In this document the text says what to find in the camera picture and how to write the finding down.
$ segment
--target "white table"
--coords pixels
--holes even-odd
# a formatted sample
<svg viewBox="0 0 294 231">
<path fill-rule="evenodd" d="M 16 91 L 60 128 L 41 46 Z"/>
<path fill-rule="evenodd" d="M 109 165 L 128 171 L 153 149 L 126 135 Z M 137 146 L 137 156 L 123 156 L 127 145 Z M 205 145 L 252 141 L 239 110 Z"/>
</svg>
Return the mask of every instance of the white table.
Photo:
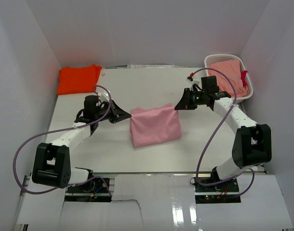
<svg viewBox="0 0 294 231">
<path fill-rule="evenodd" d="M 98 84 L 111 90 L 112 99 L 123 110 L 154 108 L 167 103 L 176 105 L 183 89 L 189 87 L 187 76 L 197 68 L 105 69 Z M 49 130 L 72 126 L 83 108 L 87 94 L 58 96 Z M 195 171 L 199 156 L 221 118 L 205 105 L 195 111 L 180 111 L 181 139 L 134 148 L 129 120 L 99 123 L 95 133 L 72 153 L 71 166 L 95 172 L 189 172 Z M 61 136 L 50 134 L 46 142 Z M 200 171 L 211 171 L 231 157 L 234 133 L 227 124 L 218 131 L 203 159 Z"/>
</svg>

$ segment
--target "gray wall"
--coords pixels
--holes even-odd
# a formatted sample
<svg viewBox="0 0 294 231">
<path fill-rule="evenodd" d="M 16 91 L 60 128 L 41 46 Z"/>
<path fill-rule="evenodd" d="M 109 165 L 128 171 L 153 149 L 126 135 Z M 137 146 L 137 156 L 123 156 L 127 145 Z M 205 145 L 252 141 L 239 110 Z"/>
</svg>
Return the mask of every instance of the gray wall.
<svg viewBox="0 0 294 231">
<path fill-rule="evenodd" d="M 62 66 L 240 54 L 269 0 L 27 0 Z"/>
<path fill-rule="evenodd" d="M 272 129 L 272 161 L 294 225 L 294 1 L 271 0 L 241 53 L 254 85 L 251 118 Z"/>
<path fill-rule="evenodd" d="M 60 65 L 24 0 L 0 0 L 0 231 L 12 228 L 20 189 L 12 172 L 19 145 L 47 129 Z M 22 150 L 23 180 L 36 140 Z"/>
</svg>

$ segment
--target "pink towel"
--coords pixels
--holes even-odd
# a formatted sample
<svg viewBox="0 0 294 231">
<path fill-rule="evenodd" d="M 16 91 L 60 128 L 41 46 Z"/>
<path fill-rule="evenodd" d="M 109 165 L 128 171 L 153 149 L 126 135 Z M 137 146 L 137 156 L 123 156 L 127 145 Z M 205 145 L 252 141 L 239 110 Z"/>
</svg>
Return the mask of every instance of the pink towel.
<svg viewBox="0 0 294 231">
<path fill-rule="evenodd" d="M 219 63 L 211 64 L 209 67 L 223 72 L 230 79 L 230 81 L 232 82 L 232 84 L 234 85 L 236 89 L 237 97 L 247 96 L 247 91 L 243 87 L 243 83 L 241 79 L 239 60 L 229 60 L 229 61 L 219 62 Z M 208 73 L 210 76 L 216 76 L 216 81 L 218 86 L 220 87 L 220 91 L 227 91 L 228 94 L 234 97 L 233 89 L 224 76 L 212 70 L 208 70 Z"/>
<path fill-rule="evenodd" d="M 130 133 L 134 147 L 163 143 L 182 136 L 178 111 L 170 103 L 163 107 L 131 110 Z"/>
</svg>

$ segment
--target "white plastic basket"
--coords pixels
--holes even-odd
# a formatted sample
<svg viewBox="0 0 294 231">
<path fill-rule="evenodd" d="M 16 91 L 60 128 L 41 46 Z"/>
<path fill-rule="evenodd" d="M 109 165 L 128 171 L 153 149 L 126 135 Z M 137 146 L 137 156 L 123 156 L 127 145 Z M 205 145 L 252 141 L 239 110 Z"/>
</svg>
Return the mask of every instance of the white plastic basket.
<svg viewBox="0 0 294 231">
<path fill-rule="evenodd" d="M 212 54 L 212 55 L 208 55 L 205 58 L 205 67 L 209 67 L 211 64 L 215 64 L 215 63 L 218 63 L 218 62 L 223 62 L 223 61 L 228 61 L 228 60 L 236 60 L 236 59 L 240 61 L 240 71 L 244 71 L 245 67 L 244 67 L 244 64 L 243 64 L 242 60 L 239 57 L 237 57 L 235 55 L 232 55 L 232 54 Z M 245 76 L 245 81 L 248 84 L 246 86 L 247 96 L 237 98 L 237 103 L 240 103 L 243 100 L 249 99 L 253 95 L 252 83 L 250 81 L 248 73 Z"/>
</svg>

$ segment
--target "purple hose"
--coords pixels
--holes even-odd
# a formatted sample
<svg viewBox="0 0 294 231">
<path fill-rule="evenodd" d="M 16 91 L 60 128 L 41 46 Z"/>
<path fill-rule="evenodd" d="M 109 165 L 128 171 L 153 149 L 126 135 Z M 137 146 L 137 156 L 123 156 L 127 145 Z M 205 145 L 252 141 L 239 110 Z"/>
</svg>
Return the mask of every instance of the purple hose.
<svg viewBox="0 0 294 231">
<path fill-rule="evenodd" d="M 236 93 L 235 87 L 234 87 L 234 85 L 232 84 L 232 82 L 230 81 L 230 79 L 229 79 L 224 73 L 222 73 L 221 71 L 218 71 L 218 70 L 216 70 L 216 69 L 214 69 L 214 68 L 206 67 L 206 68 L 201 68 L 201 69 L 195 71 L 193 74 L 196 74 L 196 73 L 198 73 L 199 71 L 202 71 L 202 70 L 213 70 L 213 71 L 218 72 L 219 74 L 223 75 L 223 76 L 227 79 L 227 81 L 229 82 L 229 84 L 231 85 L 231 87 L 233 88 L 233 91 L 234 91 L 233 105 L 231 105 L 231 107 L 229 108 L 229 110 L 227 111 L 227 113 L 225 114 L 225 116 L 222 118 L 221 122 L 220 122 L 219 125 L 215 128 L 215 130 L 214 130 L 214 132 L 212 133 L 211 137 L 210 137 L 209 140 L 207 141 L 207 143 L 206 143 L 206 145 L 205 145 L 203 151 L 201 152 L 200 159 L 199 159 L 199 162 L 198 162 L 198 164 L 197 164 L 195 180 L 196 180 L 196 182 L 197 182 L 199 185 L 201 185 L 201 186 L 205 186 L 205 187 L 208 187 L 208 186 L 218 185 L 218 184 L 221 184 L 221 183 L 224 183 L 224 182 L 227 182 L 227 181 L 229 181 L 229 180 L 232 180 L 232 179 L 236 178 L 236 176 L 234 176 L 234 177 L 227 178 L 227 179 L 225 179 L 225 180 L 220 180 L 220 181 L 217 181 L 217 182 L 214 182 L 214 183 L 205 184 L 205 183 L 202 183 L 202 182 L 200 181 L 200 179 L 199 179 L 199 170 L 200 170 L 201 162 L 202 162 L 202 160 L 203 160 L 203 157 L 204 157 L 204 155 L 205 155 L 205 153 L 206 153 L 206 150 L 207 150 L 209 144 L 210 144 L 211 141 L 213 140 L 214 136 L 216 135 L 216 133 L 218 132 L 218 130 L 220 129 L 220 127 L 222 126 L 222 124 L 225 122 L 225 120 L 226 120 L 226 118 L 228 117 L 229 113 L 230 113 L 230 112 L 233 110 L 233 108 L 234 108 L 234 104 L 236 103 L 236 100 L 237 100 L 237 93 Z M 240 193 L 240 194 L 238 194 L 238 195 L 236 195 L 236 196 L 243 195 L 243 194 L 246 193 L 246 192 L 250 189 L 250 187 L 252 186 L 252 183 L 253 183 L 253 181 L 254 181 L 254 171 L 253 171 L 252 169 L 250 169 L 250 170 L 252 171 L 252 175 L 253 175 L 253 177 L 252 177 L 252 182 L 251 182 L 250 186 L 249 186 L 245 191 L 243 191 L 242 193 Z"/>
<path fill-rule="evenodd" d="M 102 87 L 102 86 L 100 86 L 100 85 L 95 85 L 95 86 L 93 87 L 93 91 L 94 91 L 94 92 L 95 92 L 95 88 L 96 88 L 96 87 L 100 87 L 100 88 L 104 89 L 104 90 L 108 93 L 108 96 L 109 96 L 109 104 L 108 104 L 107 111 L 104 113 L 104 115 L 103 115 L 101 118 L 97 119 L 96 121 L 91 122 L 91 123 L 89 123 L 89 124 L 85 124 L 85 125 L 77 126 L 76 128 L 83 128 L 83 127 L 90 126 L 90 125 L 92 125 L 92 124 L 98 123 L 99 121 L 101 121 L 101 120 L 102 120 L 102 119 L 108 114 L 108 112 L 109 112 L 109 110 L 110 110 L 110 107 L 111 107 L 111 104 L 112 104 L 112 98 L 111 98 L 111 95 L 110 95 L 109 91 L 108 91 L 105 87 Z M 21 188 L 21 190 L 22 190 L 23 192 L 26 192 L 26 193 L 29 193 L 29 194 L 33 194 L 33 195 L 38 195 L 38 194 L 49 193 L 49 192 L 51 192 L 51 191 L 53 191 L 53 190 L 55 190 L 55 189 L 57 189 L 57 188 L 52 188 L 52 189 L 45 190 L 45 191 L 42 191 L 42 192 L 33 192 L 33 191 L 29 191 L 28 189 L 26 189 L 26 188 L 22 185 L 22 183 L 20 182 L 20 180 L 19 180 L 19 178 L 18 178 L 18 176 L 17 176 L 17 172 L 16 172 L 16 160 L 17 160 L 17 156 L 18 156 L 19 152 L 21 151 L 21 149 L 22 149 L 22 148 L 23 148 L 23 147 L 24 147 L 29 141 L 31 141 L 31 140 L 33 140 L 33 139 L 39 137 L 39 136 L 43 136 L 43 135 L 47 135 L 47 134 L 51 134 L 51 133 L 56 133 L 56 132 L 61 132 L 61 131 L 70 131 L 70 130 L 74 130 L 74 129 L 75 129 L 74 127 L 71 127 L 71 128 L 58 129 L 58 130 L 54 130 L 54 131 L 46 131 L 46 132 L 42 132 L 42 133 L 40 133 L 40 134 L 38 134 L 38 135 L 35 135 L 35 136 L 33 136 L 33 137 L 30 137 L 30 138 L 27 139 L 24 143 L 22 143 L 21 146 L 19 146 L 19 148 L 17 149 L 17 151 L 16 151 L 16 153 L 15 153 L 15 155 L 14 155 L 14 158 L 13 158 L 13 174 L 14 174 L 14 178 L 15 178 L 15 181 L 16 181 L 17 185 Z M 83 185 L 83 184 L 85 184 L 85 183 L 91 181 L 91 180 L 94 179 L 94 178 L 100 178 L 100 179 L 104 182 L 104 184 L 106 185 L 108 193 L 109 193 L 110 195 L 112 195 L 111 192 L 108 190 L 107 183 L 105 182 L 105 180 L 104 180 L 102 177 L 93 177 L 93 178 L 90 178 L 90 179 L 88 179 L 87 181 L 85 181 L 85 182 L 83 182 L 83 183 L 80 183 L 79 185 Z"/>
</svg>

